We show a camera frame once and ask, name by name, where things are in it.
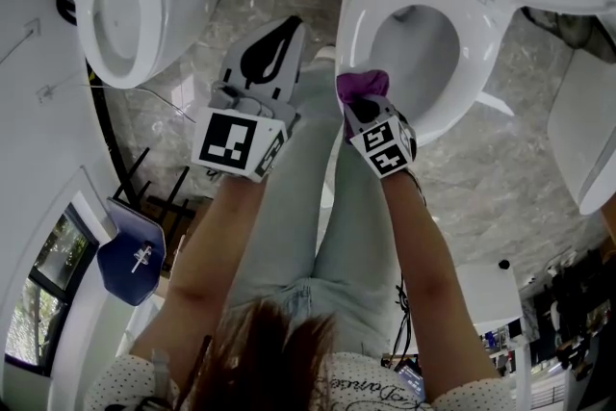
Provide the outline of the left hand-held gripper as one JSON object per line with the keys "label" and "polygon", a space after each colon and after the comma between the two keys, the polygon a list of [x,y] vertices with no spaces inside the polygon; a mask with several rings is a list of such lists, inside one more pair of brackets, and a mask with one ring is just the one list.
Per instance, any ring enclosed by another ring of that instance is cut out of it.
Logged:
{"label": "left hand-held gripper", "polygon": [[306,28],[298,16],[268,22],[232,44],[207,107],[199,110],[192,162],[261,182],[293,132],[292,105]]}

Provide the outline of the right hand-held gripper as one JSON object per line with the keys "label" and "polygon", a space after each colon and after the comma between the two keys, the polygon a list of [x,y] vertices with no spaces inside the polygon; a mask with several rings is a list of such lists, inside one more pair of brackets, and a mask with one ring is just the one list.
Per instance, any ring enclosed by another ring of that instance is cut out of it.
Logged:
{"label": "right hand-held gripper", "polygon": [[415,160],[415,132],[386,97],[366,95],[343,108],[349,142],[379,179],[408,168]]}

